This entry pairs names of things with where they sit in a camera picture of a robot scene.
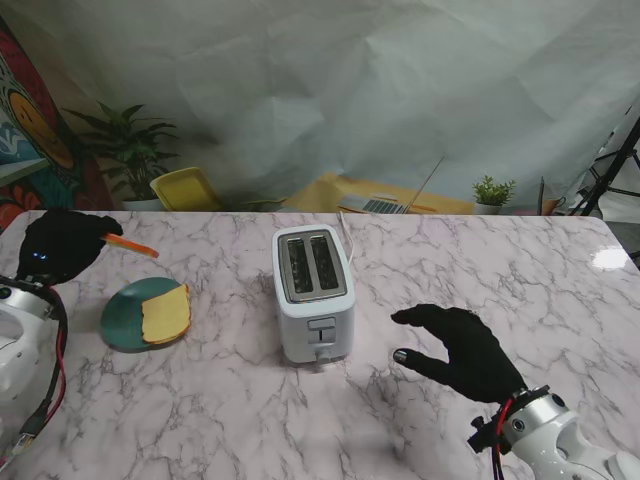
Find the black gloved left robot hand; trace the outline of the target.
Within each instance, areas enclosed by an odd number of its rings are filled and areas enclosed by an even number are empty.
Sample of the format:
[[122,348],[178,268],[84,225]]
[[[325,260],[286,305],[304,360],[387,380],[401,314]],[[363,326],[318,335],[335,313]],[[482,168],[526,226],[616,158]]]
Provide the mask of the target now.
[[47,286],[66,283],[97,259],[107,234],[123,234],[112,217],[47,210],[26,229],[16,279],[31,279]]

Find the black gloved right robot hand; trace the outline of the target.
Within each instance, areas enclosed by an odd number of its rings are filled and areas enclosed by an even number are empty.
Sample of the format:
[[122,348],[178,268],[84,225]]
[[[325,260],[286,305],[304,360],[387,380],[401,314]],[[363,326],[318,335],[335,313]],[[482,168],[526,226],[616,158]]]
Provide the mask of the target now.
[[391,319],[400,325],[427,330],[442,342],[448,353],[444,362],[400,348],[393,353],[396,363],[476,402],[502,405],[527,388],[497,337],[475,313],[418,304],[395,312]]

